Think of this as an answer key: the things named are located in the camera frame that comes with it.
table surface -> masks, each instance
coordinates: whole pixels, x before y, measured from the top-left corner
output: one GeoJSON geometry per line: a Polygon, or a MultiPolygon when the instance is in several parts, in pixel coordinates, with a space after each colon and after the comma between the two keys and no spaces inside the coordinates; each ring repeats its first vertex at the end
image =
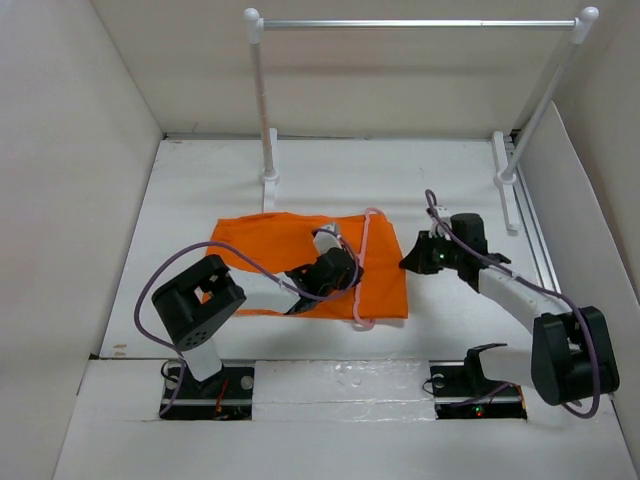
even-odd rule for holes
{"type": "MultiPolygon", "coordinates": [[[[535,269],[524,232],[504,226],[491,144],[481,140],[279,141],[281,181],[276,207],[299,214],[343,216],[382,209],[402,251],[428,228],[425,188],[451,213],[477,212],[491,251],[505,254],[524,276],[535,269]]],[[[136,298],[151,273],[182,247],[206,240],[219,218],[260,211],[261,146],[255,140],[165,140],[151,174],[102,345],[102,357],[162,358],[169,350],[133,325],[136,298]]],[[[176,262],[158,281],[197,261],[176,262]]],[[[238,317],[215,335],[222,359],[462,358],[490,342],[530,345],[530,336],[501,307],[477,295],[455,272],[408,273],[410,315],[358,331],[340,320],[238,317]]],[[[168,339],[150,300],[144,325],[168,339]]]]}
{"type": "Polygon", "coordinates": [[[527,421],[433,420],[426,365],[360,363],[258,362],[253,420],[178,422],[161,360],[91,361],[54,480],[636,479],[607,398],[588,421],[526,388],[527,421]]]}

pink strip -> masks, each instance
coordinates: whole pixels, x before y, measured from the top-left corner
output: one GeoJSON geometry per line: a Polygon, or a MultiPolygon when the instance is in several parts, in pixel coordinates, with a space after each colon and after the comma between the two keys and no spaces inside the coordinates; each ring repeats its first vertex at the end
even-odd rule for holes
{"type": "MultiPolygon", "coordinates": [[[[360,244],[360,253],[358,253],[358,262],[360,266],[364,268],[364,258],[367,252],[367,240],[369,239],[369,223],[371,222],[371,214],[377,213],[379,215],[384,216],[384,212],[378,210],[374,207],[369,207],[364,211],[364,229],[362,230],[362,242],[360,244]]],[[[360,289],[362,288],[362,282],[358,283],[356,286],[356,292],[353,300],[353,319],[356,321],[358,325],[361,327],[371,330],[376,324],[375,319],[364,319],[361,318],[358,314],[358,309],[360,307],[360,289]]]]}

beige wall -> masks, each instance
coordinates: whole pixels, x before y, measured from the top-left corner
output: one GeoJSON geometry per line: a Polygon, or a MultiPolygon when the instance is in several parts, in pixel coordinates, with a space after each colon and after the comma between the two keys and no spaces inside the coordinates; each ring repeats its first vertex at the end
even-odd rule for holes
{"type": "MultiPolygon", "coordinates": [[[[92,0],[165,131],[258,133],[246,7],[271,18],[569,19],[580,0],[92,0]]],[[[274,126],[301,135],[511,130],[561,34],[268,32],[274,126]]]]}
{"type": "Polygon", "coordinates": [[[612,0],[558,95],[636,293],[640,287],[640,2],[612,0]]]}
{"type": "Polygon", "coordinates": [[[88,0],[0,0],[0,477],[51,478],[161,136],[88,0]]]}

metal rod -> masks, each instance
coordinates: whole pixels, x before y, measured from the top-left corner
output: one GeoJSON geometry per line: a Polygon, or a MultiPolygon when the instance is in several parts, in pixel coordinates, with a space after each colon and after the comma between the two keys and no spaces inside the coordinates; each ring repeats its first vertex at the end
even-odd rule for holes
{"type": "Polygon", "coordinates": [[[262,139],[262,154],[264,155],[264,177],[275,175],[273,168],[273,154],[271,151],[271,137],[269,136],[269,117],[267,116],[267,97],[264,90],[262,76],[262,56],[260,55],[260,43],[251,44],[251,63],[253,64],[253,79],[256,86],[256,99],[260,114],[260,137],[262,139]]]}
{"type": "Polygon", "coordinates": [[[572,30],[575,20],[267,20],[264,30],[486,28],[572,30]]]}
{"type": "Polygon", "coordinates": [[[553,100],[553,95],[558,89],[558,85],[560,85],[560,80],[562,80],[565,71],[573,61],[578,48],[579,45],[569,43],[566,50],[564,51],[562,59],[556,67],[556,71],[553,73],[553,77],[551,77],[551,80],[549,81],[549,85],[547,85],[547,89],[542,95],[542,98],[540,99],[538,106],[534,110],[533,115],[531,115],[531,119],[529,119],[527,125],[524,127],[522,132],[520,132],[520,135],[518,135],[518,144],[516,145],[516,149],[513,152],[513,156],[509,160],[509,163],[507,164],[507,167],[504,169],[504,171],[500,173],[503,179],[507,180],[513,178],[514,172],[516,171],[516,168],[518,168],[518,163],[520,162],[520,160],[522,160],[522,153],[527,148],[529,141],[531,141],[531,137],[533,137],[533,134],[538,128],[538,125],[542,121],[542,117],[547,111],[547,107],[551,103],[551,100],[553,100]]]}

orange fabric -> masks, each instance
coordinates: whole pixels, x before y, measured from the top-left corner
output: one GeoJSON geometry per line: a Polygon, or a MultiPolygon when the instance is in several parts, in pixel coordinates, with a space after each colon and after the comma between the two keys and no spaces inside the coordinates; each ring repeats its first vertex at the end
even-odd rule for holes
{"type": "MultiPolygon", "coordinates": [[[[221,219],[211,240],[225,242],[251,257],[273,273],[284,272],[318,256],[311,231],[329,222],[337,222],[343,237],[360,252],[364,215],[329,218],[301,216],[292,213],[264,213],[247,217],[221,219]]],[[[362,318],[407,318],[407,282],[404,270],[398,267],[402,252],[393,225],[383,215],[373,215],[369,225],[364,275],[362,277],[360,316],[362,318]]],[[[232,253],[211,247],[208,254],[220,255],[227,265],[245,271],[255,269],[232,253]]],[[[344,297],[320,303],[302,317],[353,318],[354,292],[344,297]]],[[[239,310],[240,315],[268,314],[268,310],[239,310]]]]}

